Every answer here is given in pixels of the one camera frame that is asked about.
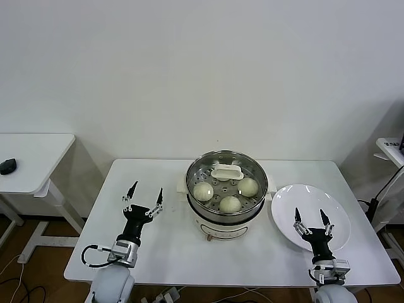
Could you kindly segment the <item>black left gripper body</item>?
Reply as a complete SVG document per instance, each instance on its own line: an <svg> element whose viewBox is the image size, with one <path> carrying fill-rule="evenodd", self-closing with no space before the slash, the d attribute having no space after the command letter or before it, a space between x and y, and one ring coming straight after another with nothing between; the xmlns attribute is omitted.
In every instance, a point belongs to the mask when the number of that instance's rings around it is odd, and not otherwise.
<svg viewBox="0 0 404 303"><path fill-rule="evenodd" d="M150 209L139 205L130 205L130 207L130 210L123 211L127 222L122 234L118 235L118 240L140 244L141 231L144 224L152 221L152 218L146 214Z"/></svg>

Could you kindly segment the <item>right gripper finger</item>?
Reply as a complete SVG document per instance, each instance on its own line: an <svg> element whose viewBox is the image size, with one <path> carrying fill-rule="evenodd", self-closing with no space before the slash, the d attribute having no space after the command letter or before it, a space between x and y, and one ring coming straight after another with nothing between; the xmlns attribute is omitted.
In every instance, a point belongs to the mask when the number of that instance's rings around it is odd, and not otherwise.
<svg viewBox="0 0 404 303"><path fill-rule="evenodd" d="M321 231L324 232L325 236L332 236L334 225L331 224L329 217L322 209L320 209L319 212L323 223L323 228L321 229Z"/></svg>
<svg viewBox="0 0 404 303"><path fill-rule="evenodd" d="M295 208L294 218L294 229L301 237L312 234L311 230L303 224L298 207Z"/></svg>

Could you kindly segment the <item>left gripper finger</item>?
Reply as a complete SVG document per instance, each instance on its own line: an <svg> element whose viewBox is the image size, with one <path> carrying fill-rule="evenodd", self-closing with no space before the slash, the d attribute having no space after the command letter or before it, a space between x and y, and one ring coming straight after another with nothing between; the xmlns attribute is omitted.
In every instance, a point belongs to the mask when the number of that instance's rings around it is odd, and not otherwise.
<svg viewBox="0 0 404 303"><path fill-rule="evenodd" d="M148 216L149 218L156 217L159 213L161 213L163 211L162 202L163 202L163 188L160 189L160 192L159 192L155 207L148 210L145 213L145 215Z"/></svg>
<svg viewBox="0 0 404 303"><path fill-rule="evenodd" d="M124 203L124 209L123 209L124 211L131 211L131 200L133 198L137 184L138 184L138 181L136 181L128 189L128 192L126 193L126 195L122 197L122 202Z"/></svg>

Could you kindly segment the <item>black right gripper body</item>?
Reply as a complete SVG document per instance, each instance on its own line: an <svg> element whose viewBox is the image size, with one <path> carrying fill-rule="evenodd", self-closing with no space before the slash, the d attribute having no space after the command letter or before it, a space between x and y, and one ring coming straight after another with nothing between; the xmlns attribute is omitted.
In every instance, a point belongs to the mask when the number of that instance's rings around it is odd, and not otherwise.
<svg viewBox="0 0 404 303"><path fill-rule="evenodd" d="M310 234L303 234L301 237L311 245L312 261L330 261L335 257L329 249L328 243L332 236L326 234L325 229L309 228Z"/></svg>

